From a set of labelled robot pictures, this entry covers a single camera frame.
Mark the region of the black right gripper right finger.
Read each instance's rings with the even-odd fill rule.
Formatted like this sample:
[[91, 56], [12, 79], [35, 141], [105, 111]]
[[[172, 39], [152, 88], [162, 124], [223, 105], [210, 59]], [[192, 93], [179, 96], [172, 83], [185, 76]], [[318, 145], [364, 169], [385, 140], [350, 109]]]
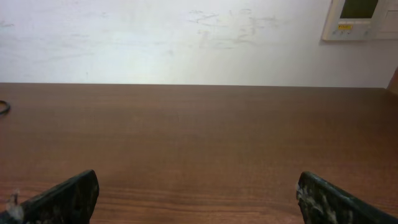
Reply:
[[296, 199], [305, 224], [397, 224], [397, 218], [309, 172], [302, 172]]

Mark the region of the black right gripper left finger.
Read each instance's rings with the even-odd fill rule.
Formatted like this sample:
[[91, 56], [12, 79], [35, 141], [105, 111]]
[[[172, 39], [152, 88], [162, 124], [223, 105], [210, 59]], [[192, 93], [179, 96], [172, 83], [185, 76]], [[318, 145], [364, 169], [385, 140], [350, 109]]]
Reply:
[[89, 224], [99, 191], [95, 171], [86, 170], [22, 203], [13, 193], [1, 212], [1, 224]]

